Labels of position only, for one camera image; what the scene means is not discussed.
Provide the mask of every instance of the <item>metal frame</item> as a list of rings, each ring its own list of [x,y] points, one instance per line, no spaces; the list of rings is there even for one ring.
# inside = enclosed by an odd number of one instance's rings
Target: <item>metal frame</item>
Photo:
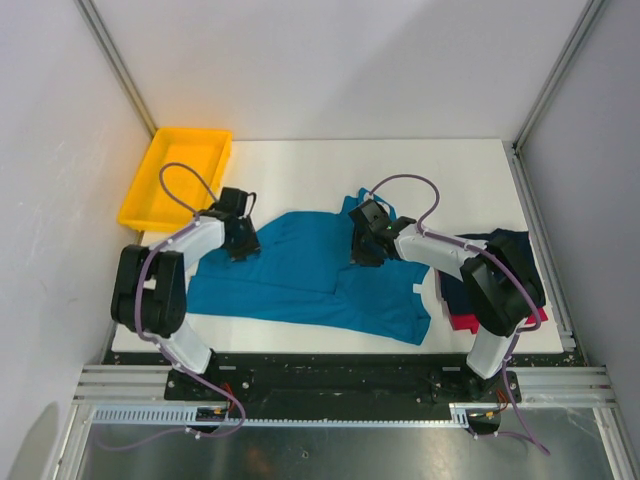
[[[156,125],[95,4],[92,0],[74,1],[136,114],[149,134],[153,136],[156,132]],[[551,301],[558,310],[559,330],[565,350],[576,347],[575,332],[572,329],[569,308],[549,248],[542,216],[527,176],[522,147],[553,99],[608,3],[609,0],[589,0],[515,141],[507,148],[509,164],[527,223],[532,231],[534,248],[538,253],[542,274]],[[629,447],[630,442],[621,421],[620,410],[611,388],[611,382],[604,368],[527,367],[512,370],[517,373],[520,380],[523,408],[593,408],[614,477],[620,479],[640,478],[640,471],[633,450]],[[60,443],[49,478],[64,480],[77,478],[82,469],[89,430],[94,423],[169,424],[173,422],[174,425],[184,424],[185,421],[192,418],[190,415],[198,405],[217,405],[216,403],[197,404],[165,401],[163,393],[168,371],[169,367],[162,366],[86,367],[80,378],[65,428],[65,435]],[[466,419],[461,412],[468,405],[451,404],[450,407],[452,422],[447,425],[438,425],[432,422],[408,422],[402,425],[389,423],[389,426],[464,426]],[[172,416],[167,415],[167,412],[178,412],[178,414]],[[326,423],[291,423],[282,420],[251,419],[247,425],[325,426]]]

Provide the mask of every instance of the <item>white table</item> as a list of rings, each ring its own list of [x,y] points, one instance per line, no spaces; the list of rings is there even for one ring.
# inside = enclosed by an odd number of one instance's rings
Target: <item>white table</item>
[[[345,195],[372,188],[395,173],[433,180],[441,202],[427,224],[447,233],[527,230],[507,158],[499,140],[324,140],[234,142],[224,184],[258,192],[256,229],[290,210],[339,212]],[[433,192],[415,180],[395,180],[379,191],[398,215],[418,218]],[[143,243],[162,238],[145,233]],[[188,314],[201,338],[219,352],[459,353],[474,341],[454,331],[436,295],[434,271],[425,280],[431,326],[422,345],[333,327]],[[553,307],[540,330],[522,335],[517,353],[562,352]],[[119,325],[114,352],[155,351]]]

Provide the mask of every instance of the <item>white wall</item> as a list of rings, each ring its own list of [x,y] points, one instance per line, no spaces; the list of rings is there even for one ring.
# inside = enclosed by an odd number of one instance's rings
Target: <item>white wall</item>
[[[35,479],[105,339],[149,139],[71,0],[1,0],[0,63],[0,478],[25,442]]]
[[[97,0],[158,125],[513,139],[585,0]]]
[[[575,328],[640,452],[640,3],[612,1],[524,151]]]

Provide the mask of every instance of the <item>yellow bin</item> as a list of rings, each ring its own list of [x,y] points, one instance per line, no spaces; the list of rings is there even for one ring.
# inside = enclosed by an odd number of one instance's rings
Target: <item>yellow bin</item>
[[[158,178],[160,169],[169,162],[189,165],[218,195],[230,154],[231,132],[199,128],[158,129],[122,204],[118,222],[139,231],[173,232],[183,227],[192,214],[164,192]],[[184,168],[168,168],[164,178],[171,193],[196,210],[213,203],[200,181]]]

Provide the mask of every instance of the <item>yellow tray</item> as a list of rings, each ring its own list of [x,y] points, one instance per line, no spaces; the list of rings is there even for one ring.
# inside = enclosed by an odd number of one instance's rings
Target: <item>yellow tray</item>
[[[231,132],[158,129],[122,204],[118,222],[139,231],[173,232],[183,227],[192,214],[164,192],[158,179],[160,169],[169,162],[189,165],[202,175],[217,195],[230,154]],[[168,168],[164,178],[171,193],[196,210],[213,203],[200,181],[184,168]]]

